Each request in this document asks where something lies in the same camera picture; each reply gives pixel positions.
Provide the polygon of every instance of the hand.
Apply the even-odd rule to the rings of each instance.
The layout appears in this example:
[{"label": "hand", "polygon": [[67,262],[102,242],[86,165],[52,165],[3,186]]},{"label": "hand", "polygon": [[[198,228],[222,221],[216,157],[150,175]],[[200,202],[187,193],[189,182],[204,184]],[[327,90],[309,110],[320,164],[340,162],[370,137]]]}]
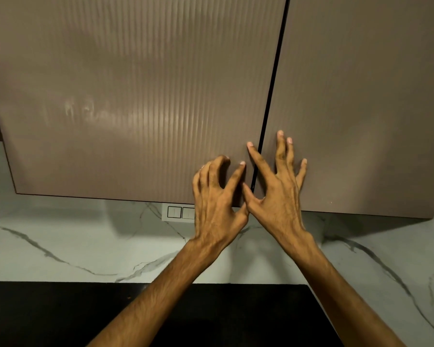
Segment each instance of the hand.
[{"label": "hand", "polygon": [[271,171],[270,166],[251,142],[248,143],[248,150],[267,186],[266,197],[260,200],[254,196],[249,186],[243,184],[243,195],[248,210],[286,252],[290,252],[294,246],[296,254],[299,254],[304,245],[312,241],[311,234],[302,224],[299,203],[299,191],[307,172],[307,160],[302,160],[300,171],[295,176],[292,139],[288,138],[286,153],[286,141],[281,130],[277,134],[277,174]]},{"label": "hand", "polygon": [[241,162],[224,189],[219,185],[219,171],[228,157],[219,156],[206,163],[193,178],[195,201],[195,232],[193,238],[204,246],[210,246],[219,255],[248,223],[248,209],[243,204],[236,213],[231,207],[233,194],[246,167]]}]

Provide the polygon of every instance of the person's right arm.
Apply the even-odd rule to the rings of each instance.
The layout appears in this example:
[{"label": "person's right arm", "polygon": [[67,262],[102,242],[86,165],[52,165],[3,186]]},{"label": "person's right arm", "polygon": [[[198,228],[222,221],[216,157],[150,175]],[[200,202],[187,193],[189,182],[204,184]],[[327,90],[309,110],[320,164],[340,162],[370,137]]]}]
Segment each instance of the person's right arm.
[{"label": "person's right arm", "polygon": [[272,234],[294,260],[323,305],[345,346],[404,346],[395,333],[366,304],[336,271],[302,223],[299,191],[305,177],[307,161],[294,174],[294,148],[282,131],[277,135],[274,174],[252,143],[248,150],[265,179],[266,197],[256,198],[243,184],[249,212]]}]

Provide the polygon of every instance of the cabinet door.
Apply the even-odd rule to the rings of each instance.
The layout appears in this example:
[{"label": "cabinet door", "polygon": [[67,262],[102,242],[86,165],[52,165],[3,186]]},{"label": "cabinet door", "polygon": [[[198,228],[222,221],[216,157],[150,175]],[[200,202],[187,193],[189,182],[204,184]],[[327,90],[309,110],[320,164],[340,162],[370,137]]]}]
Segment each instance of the cabinet door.
[{"label": "cabinet door", "polygon": [[309,162],[303,210],[432,217],[434,0],[291,0],[271,163],[278,129]]},{"label": "cabinet door", "polygon": [[0,125],[18,193],[192,203],[253,169],[285,0],[0,0]]}]

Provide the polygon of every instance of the person's left hand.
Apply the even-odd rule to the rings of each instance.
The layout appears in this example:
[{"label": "person's left hand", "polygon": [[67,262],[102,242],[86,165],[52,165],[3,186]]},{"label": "person's left hand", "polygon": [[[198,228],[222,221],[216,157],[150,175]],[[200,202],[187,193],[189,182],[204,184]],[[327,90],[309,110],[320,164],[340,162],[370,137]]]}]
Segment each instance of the person's left hand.
[{"label": "person's left hand", "polygon": [[210,246],[217,256],[230,245],[240,230],[248,223],[248,209],[244,203],[234,212],[231,203],[235,189],[246,167],[241,162],[224,189],[219,185],[219,171],[228,157],[219,156],[206,163],[193,178],[195,201],[195,232],[193,240]]}]

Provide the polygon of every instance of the black vertical strip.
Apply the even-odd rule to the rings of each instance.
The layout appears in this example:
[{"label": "black vertical strip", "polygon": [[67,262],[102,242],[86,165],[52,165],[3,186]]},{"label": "black vertical strip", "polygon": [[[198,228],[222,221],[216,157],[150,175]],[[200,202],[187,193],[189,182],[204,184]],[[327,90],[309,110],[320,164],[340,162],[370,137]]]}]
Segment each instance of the black vertical strip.
[{"label": "black vertical strip", "polygon": [[[270,111],[270,103],[272,102],[273,86],[275,85],[276,71],[278,68],[279,53],[281,52],[281,44],[283,43],[283,35],[285,33],[286,19],[288,18],[289,2],[290,2],[290,0],[286,0],[285,10],[283,11],[283,18],[281,20],[281,27],[279,29],[278,45],[276,48],[275,61],[273,62],[272,79],[270,80],[270,87],[268,88],[268,96],[267,96],[267,103],[265,105],[264,121],[262,122],[262,130],[260,131],[259,146],[257,149],[259,151],[259,153],[262,153],[262,144],[264,143],[265,129],[267,127],[267,120],[268,120],[268,112]],[[259,170],[257,169],[257,166],[254,166],[254,174],[252,175],[252,182],[251,182],[251,191],[252,192],[254,192],[255,181],[257,180],[257,173],[258,172],[259,172]]]}]

